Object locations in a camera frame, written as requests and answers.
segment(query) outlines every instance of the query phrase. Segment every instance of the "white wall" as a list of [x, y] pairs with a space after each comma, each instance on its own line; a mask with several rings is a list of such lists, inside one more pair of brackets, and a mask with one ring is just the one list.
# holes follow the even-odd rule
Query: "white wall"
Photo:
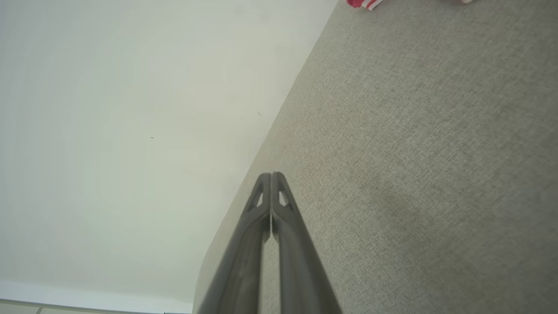
[[334, 5], [0, 0], [0, 298], [189, 311]]

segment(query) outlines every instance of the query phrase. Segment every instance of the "red and white striped object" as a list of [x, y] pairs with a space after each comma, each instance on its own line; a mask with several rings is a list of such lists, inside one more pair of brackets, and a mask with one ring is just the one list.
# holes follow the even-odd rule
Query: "red and white striped object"
[[353, 8], [363, 7], [372, 10], [382, 1], [383, 0], [347, 0], [347, 3]]

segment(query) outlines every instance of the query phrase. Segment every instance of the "gray carpet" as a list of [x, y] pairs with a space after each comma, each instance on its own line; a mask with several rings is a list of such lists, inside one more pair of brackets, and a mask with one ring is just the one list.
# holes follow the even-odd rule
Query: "gray carpet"
[[[344, 313], [555, 313], [558, 3], [340, 2], [213, 241], [289, 181]], [[262, 312], [279, 312], [277, 244]]]

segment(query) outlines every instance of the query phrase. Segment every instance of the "wall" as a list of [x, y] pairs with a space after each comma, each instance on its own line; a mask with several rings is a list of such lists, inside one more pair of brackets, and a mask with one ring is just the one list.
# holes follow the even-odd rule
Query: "wall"
[[0, 2], [0, 298], [191, 310], [334, 3]]

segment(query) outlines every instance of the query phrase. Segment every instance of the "red and white fabric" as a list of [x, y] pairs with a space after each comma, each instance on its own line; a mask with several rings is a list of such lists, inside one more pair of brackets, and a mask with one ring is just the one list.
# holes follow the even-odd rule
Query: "red and white fabric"
[[372, 10], [382, 1], [383, 0], [347, 0], [347, 3], [353, 8], [363, 7]]

